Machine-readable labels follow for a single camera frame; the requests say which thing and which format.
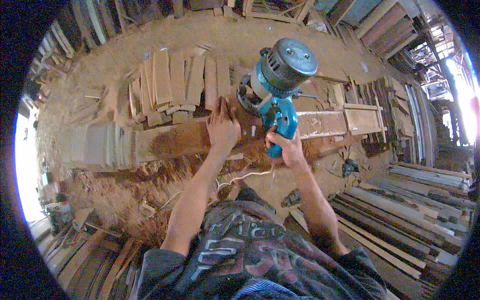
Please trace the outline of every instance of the person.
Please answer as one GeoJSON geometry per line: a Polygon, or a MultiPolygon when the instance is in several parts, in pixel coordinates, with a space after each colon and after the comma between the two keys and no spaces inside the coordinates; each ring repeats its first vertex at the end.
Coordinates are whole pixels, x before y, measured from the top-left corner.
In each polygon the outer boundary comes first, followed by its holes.
{"type": "Polygon", "coordinates": [[[212,182],[240,139],[235,115],[221,97],[207,122],[209,154],[175,204],[160,249],[144,255],[137,299],[387,299],[364,250],[349,252],[340,241],[298,132],[291,140],[269,132],[266,146],[282,147],[315,245],[287,230],[241,181],[235,201],[207,209],[212,182]]]}

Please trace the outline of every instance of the forearm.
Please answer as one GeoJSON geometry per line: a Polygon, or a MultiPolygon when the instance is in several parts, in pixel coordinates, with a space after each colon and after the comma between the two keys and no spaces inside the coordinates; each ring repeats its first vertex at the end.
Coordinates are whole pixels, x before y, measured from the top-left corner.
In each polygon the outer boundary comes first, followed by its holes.
{"type": "Polygon", "coordinates": [[[345,246],[340,242],[338,220],[335,212],[324,197],[307,162],[302,162],[293,168],[293,174],[297,187],[300,190],[304,216],[310,234],[331,255],[340,256],[348,253],[345,246]]]}
{"type": "Polygon", "coordinates": [[[228,151],[222,149],[210,150],[172,210],[167,237],[161,249],[169,249],[183,255],[188,253],[188,246],[185,247],[185,243],[190,242],[202,225],[212,182],[222,169],[228,154],[228,151]]]}

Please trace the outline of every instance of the hand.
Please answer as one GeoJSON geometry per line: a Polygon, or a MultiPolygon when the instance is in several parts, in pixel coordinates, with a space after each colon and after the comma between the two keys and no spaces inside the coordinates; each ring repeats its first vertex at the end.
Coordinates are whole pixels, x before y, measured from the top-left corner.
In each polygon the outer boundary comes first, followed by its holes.
{"type": "Polygon", "coordinates": [[[212,149],[230,153],[241,137],[241,128],[236,118],[237,109],[229,108],[225,97],[217,99],[212,114],[207,121],[208,135],[212,149]]]}
{"type": "Polygon", "coordinates": [[[295,131],[295,135],[291,140],[284,138],[276,132],[269,132],[265,137],[265,143],[267,148],[270,148],[272,143],[282,147],[282,158],[287,167],[299,168],[308,165],[305,157],[303,156],[298,129],[295,131]]]}

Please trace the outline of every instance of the pile of planks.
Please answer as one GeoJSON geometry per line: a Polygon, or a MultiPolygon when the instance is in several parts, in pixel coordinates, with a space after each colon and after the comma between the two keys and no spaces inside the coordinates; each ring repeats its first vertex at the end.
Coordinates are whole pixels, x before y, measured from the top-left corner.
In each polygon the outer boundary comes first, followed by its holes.
{"type": "Polygon", "coordinates": [[[45,239],[39,249],[71,299],[128,299],[135,294],[140,276],[141,241],[128,238],[124,242],[102,230],[88,234],[73,229],[62,238],[53,239],[53,242],[45,239]],[[56,250],[47,254],[45,245],[52,248],[55,243],[59,244],[56,250]]]}
{"type": "MultiPolygon", "coordinates": [[[[371,183],[375,185],[353,187],[333,198],[341,240],[349,248],[365,248],[399,298],[429,299],[448,276],[463,244],[457,231],[432,223],[429,215],[449,216],[464,224],[462,210],[429,198],[427,185],[423,186],[427,195],[420,196],[411,191],[419,191],[418,184],[393,176],[371,183]]],[[[472,205],[468,202],[462,208],[472,205]]]]}
{"type": "Polygon", "coordinates": [[[223,57],[154,51],[129,83],[132,116],[143,114],[148,126],[184,123],[201,106],[211,110],[217,96],[230,94],[228,62],[223,57]]]}
{"type": "Polygon", "coordinates": [[[107,122],[65,128],[60,150],[66,168],[113,172],[132,167],[133,129],[107,122]]]}

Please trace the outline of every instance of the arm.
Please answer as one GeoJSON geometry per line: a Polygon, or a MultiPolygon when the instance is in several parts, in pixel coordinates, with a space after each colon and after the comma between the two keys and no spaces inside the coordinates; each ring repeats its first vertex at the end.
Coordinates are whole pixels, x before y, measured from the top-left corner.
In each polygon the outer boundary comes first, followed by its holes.
{"type": "Polygon", "coordinates": [[[223,167],[233,146],[240,139],[235,109],[228,109],[219,98],[207,123],[210,144],[208,156],[173,207],[167,236],[160,249],[187,255],[192,237],[198,233],[205,215],[212,182],[223,167]]]}
{"type": "Polygon", "coordinates": [[[300,190],[305,220],[310,234],[334,259],[347,254],[348,250],[340,241],[335,212],[322,194],[322,190],[303,156],[298,131],[291,140],[278,133],[269,132],[266,137],[267,147],[270,147],[271,143],[282,147],[282,158],[293,172],[295,182],[300,190]]]}

